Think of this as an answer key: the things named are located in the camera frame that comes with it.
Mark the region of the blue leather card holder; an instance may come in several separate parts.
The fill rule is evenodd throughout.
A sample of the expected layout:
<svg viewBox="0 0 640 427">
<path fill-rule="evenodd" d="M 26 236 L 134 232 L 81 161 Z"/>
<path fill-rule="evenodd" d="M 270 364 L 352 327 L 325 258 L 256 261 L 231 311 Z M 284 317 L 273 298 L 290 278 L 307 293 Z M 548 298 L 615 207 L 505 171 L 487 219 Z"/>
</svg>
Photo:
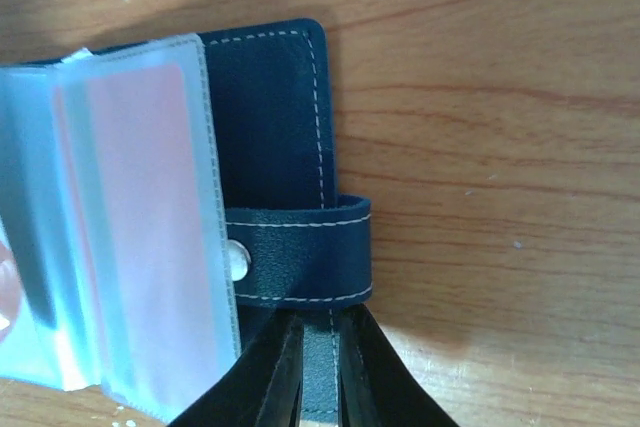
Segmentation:
<svg viewBox="0 0 640 427">
<path fill-rule="evenodd" d="M 336 423 L 337 318 L 372 292 L 371 214 L 368 200 L 338 190 L 326 36 L 311 19 L 2 67 L 1 239 L 23 295 L 14 328 L 1 341 L 1 374 L 64 391 L 98 385 L 162 421 L 206 391 L 167 403 L 112 385 L 65 126 L 64 81 L 72 66 L 169 60 L 193 62 L 208 82 L 235 340 L 235 360 L 217 381 L 274 309 L 297 310 L 304 326 L 302 416 Z"/>
</svg>

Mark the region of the red white credit card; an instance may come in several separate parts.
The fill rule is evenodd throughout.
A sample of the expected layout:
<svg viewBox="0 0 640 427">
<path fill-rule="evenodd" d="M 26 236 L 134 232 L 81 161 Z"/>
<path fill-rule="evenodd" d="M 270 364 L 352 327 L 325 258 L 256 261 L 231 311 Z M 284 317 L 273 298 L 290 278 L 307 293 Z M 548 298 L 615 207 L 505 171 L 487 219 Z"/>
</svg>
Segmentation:
<svg viewBox="0 0 640 427">
<path fill-rule="evenodd" d="M 206 75 L 88 62 L 64 97 L 111 383 L 188 402 L 235 360 Z"/>
<path fill-rule="evenodd" d="M 23 288 L 15 259 L 8 244 L 1 239 L 0 314 L 1 341 L 11 333 L 17 321 L 22 302 Z"/>
</svg>

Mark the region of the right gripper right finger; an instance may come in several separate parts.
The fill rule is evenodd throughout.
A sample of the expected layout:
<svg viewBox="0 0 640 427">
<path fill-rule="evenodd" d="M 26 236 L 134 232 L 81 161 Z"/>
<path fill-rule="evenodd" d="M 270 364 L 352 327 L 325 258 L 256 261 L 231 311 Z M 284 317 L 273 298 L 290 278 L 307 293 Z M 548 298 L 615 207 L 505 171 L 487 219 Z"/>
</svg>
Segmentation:
<svg viewBox="0 0 640 427">
<path fill-rule="evenodd" d="M 339 424 L 448 426 L 450 416 L 420 386 L 363 304 L 341 313 Z"/>
</svg>

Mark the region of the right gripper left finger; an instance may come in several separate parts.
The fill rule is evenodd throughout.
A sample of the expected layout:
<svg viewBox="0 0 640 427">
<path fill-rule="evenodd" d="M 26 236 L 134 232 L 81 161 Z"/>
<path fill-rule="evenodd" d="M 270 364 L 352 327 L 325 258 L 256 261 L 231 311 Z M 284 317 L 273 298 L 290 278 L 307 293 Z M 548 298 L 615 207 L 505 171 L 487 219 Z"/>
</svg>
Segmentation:
<svg viewBox="0 0 640 427">
<path fill-rule="evenodd" d="M 173 427 L 276 427 L 300 423 L 304 327 L 277 310 L 234 366 L 172 422 Z"/>
</svg>

